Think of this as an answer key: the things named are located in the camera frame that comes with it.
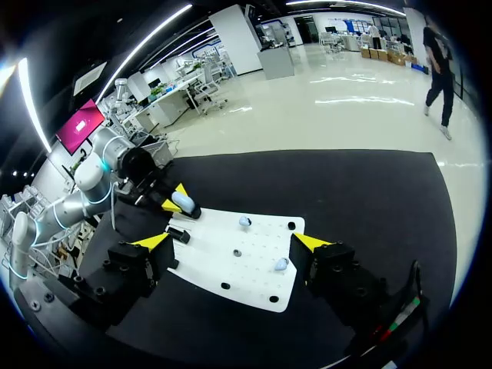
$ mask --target tv screen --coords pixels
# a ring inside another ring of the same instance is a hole
[[[105,120],[96,104],[89,100],[56,133],[57,139],[73,155],[87,137]]]

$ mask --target black shirt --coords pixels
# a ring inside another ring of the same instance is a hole
[[[429,47],[434,54],[436,62],[439,64],[440,73],[450,71],[449,61],[452,59],[451,51],[441,35],[434,32],[429,27],[424,28],[424,46]]]

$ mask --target glass wall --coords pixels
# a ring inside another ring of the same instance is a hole
[[[389,17],[373,17],[372,19],[377,29],[379,29],[380,32],[384,31],[386,36],[401,37],[401,35],[406,35],[411,40],[407,19]]]

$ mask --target white floor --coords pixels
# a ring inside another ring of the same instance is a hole
[[[229,102],[166,128],[177,157],[281,149],[400,149],[432,152],[454,211],[459,291],[480,232],[487,193],[481,123],[455,96],[452,141],[440,132],[442,95],[423,114],[431,78],[357,52],[326,55],[318,45],[291,49],[295,76],[271,81],[262,71],[222,84]]]

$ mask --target person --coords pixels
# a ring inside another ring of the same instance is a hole
[[[454,98],[454,77],[451,73],[449,63],[452,60],[452,55],[433,20],[428,15],[426,15],[425,20],[427,26],[424,28],[424,46],[432,67],[432,85],[425,100],[424,114],[429,115],[429,108],[442,91],[444,95],[444,108],[440,130],[448,140],[451,140],[451,135],[447,127],[451,112],[453,111]]]
[[[374,48],[377,50],[381,50],[381,40],[380,35],[379,35],[379,29],[375,25],[370,25],[369,26],[369,35],[372,37],[372,43],[374,45]]]

